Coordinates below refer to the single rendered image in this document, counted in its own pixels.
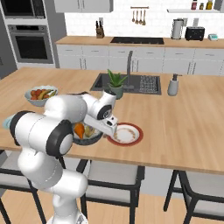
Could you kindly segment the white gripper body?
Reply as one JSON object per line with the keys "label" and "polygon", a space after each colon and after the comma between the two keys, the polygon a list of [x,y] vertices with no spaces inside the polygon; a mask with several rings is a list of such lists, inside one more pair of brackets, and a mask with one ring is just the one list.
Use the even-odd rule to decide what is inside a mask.
{"label": "white gripper body", "polygon": [[102,120],[96,120],[90,115],[86,115],[84,123],[112,137],[116,133],[118,119],[111,115]]}

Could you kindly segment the pale blue fruit bowl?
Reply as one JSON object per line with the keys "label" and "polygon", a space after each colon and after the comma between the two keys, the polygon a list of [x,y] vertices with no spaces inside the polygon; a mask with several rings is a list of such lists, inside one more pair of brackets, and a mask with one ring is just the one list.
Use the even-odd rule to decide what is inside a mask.
{"label": "pale blue fruit bowl", "polygon": [[44,107],[46,101],[57,94],[58,89],[56,87],[47,85],[37,86],[27,90],[24,97],[31,105]]}

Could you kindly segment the grey fridge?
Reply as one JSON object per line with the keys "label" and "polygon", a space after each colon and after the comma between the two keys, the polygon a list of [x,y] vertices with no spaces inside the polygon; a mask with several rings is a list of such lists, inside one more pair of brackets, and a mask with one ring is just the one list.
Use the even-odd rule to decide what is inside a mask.
{"label": "grey fridge", "polygon": [[0,11],[0,80],[17,70],[11,43]]}

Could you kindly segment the green plant in grey pot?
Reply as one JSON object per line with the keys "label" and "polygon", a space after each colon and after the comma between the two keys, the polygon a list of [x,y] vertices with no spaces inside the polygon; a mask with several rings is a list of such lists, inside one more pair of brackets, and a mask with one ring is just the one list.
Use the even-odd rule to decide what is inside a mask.
{"label": "green plant in grey pot", "polygon": [[123,97],[123,83],[128,78],[127,75],[121,76],[120,73],[112,73],[108,70],[109,88],[116,94],[116,99],[119,100]]}

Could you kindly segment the black stool grey seat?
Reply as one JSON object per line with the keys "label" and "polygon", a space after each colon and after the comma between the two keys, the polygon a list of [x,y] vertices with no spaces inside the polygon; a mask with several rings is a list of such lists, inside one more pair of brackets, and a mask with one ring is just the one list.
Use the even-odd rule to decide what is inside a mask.
{"label": "black stool grey seat", "polygon": [[174,170],[164,202],[166,212],[173,193],[181,193],[186,215],[183,224],[192,217],[224,221],[224,175]]}
{"label": "black stool grey seat", "polygon": [[0,165],[0,188],[31,193],[41,222],[46,224],[46,217],[38,196],[38,190],[43,190],[44,185],[32,182],[20,171],[18,167],[19,156],[19,152],[13,151]]}
{"label": "black stool grey seat", "polygon": [[129,224],[135,224],[145,167],[81,159],[76,171],[84,173],[88,163],[90,163],[87,175],[88,188],[80,198],[81,211],[85,215],[88,214],[88,201],[128,207]]}

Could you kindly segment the grey tap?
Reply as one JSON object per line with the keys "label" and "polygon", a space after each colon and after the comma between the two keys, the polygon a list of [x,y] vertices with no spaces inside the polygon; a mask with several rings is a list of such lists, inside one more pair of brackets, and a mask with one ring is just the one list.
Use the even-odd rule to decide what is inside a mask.
{"label": "grey tap", "polygon": [[133,51],[129,51],[129,56],[127,60],[127,85],[124,87],[126,89],[134,89],[134,86],[130,84],[130,67],[131,67],[131,58]]}

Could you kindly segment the dish rack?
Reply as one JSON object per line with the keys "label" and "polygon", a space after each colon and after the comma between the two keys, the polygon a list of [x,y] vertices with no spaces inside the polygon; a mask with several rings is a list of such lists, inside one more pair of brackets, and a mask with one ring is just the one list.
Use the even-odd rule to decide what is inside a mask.
{"label": "dish rack", "polygon": [[146,94],[155,94],[158,91],[158,78],[156,76],[142,75],[139,91]]}

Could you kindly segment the white base cupboards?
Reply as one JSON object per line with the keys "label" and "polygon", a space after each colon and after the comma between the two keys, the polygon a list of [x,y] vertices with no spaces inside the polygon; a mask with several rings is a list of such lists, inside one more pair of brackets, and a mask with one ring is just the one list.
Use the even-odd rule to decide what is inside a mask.
{"label": "white base cupboards", "polygon": [[125,72],[224,75],[224,49],[57,45],[59,67]]}

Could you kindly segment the grey soap dispenser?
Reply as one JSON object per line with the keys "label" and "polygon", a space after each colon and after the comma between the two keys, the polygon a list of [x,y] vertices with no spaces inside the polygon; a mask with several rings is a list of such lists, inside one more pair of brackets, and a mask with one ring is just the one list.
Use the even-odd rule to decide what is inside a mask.
{"label": "grey soap dispenser", "polygon": [[179,80],[178,80],[179,75],[177,73],[175,73],[172,76],[172,79],[169,82],[169,86],[167,89],[167,94],[169,96],[175,96],[178,91],[179,91]]}

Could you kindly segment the black hob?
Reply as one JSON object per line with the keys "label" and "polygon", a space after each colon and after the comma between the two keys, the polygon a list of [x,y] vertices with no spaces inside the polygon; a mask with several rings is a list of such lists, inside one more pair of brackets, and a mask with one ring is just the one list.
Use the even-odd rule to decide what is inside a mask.
{"label": "black hob", "polygon": [[163,45],[165,42],[163,38],[113,37],[110,43]]}

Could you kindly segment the teal plate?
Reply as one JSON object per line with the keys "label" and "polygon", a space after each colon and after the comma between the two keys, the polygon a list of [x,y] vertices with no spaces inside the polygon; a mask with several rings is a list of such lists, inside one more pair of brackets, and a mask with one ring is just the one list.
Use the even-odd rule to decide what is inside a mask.
{"label": "teal plate", "polygon": [[3,127],[4,127],[5,129],[8,130],[8,129],[10,128],[12,118],[13,118],[13,115],[7,117],[7,118],[3,121]]}

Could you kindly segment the wooden knife block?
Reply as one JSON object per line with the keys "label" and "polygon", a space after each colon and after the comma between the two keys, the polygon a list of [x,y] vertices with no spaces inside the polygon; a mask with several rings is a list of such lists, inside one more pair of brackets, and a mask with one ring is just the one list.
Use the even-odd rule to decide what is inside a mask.
{"label": "wooden knife block", "polygon": [[104,30],[103,30],[103,27],[102,27],[102,22],[98,22],[96,21],[95,22],[95,30],[96,30],[96,37],[98,39],[103,39],[104,38]]}

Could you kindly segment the steel oven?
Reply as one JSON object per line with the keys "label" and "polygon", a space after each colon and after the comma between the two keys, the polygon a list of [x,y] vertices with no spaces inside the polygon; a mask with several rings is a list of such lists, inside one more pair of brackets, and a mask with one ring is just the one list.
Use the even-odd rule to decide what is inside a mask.
{"label": "steel oven", "polygon": [[45,25],[9,24],[8,28],[19,63],[53,63],[53,55]]}

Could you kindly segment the black toaster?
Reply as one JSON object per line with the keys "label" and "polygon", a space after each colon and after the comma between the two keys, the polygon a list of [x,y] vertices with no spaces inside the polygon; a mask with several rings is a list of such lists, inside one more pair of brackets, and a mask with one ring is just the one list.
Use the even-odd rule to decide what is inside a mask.
{"label": "black toaster", "polygon": [[204,27],[193,27],[188,26],[185,31],[185,39],[189,40],[199,40],[202,41],[205,35],[205,28]]}

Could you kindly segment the white wall shelf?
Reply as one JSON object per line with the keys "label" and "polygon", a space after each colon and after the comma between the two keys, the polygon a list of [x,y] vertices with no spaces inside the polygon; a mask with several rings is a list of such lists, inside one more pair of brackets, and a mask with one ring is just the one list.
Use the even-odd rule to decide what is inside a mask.
{"label": "white wall shelf", "polygon": [[167,9],[168,13],[224,13],[219,10]]}

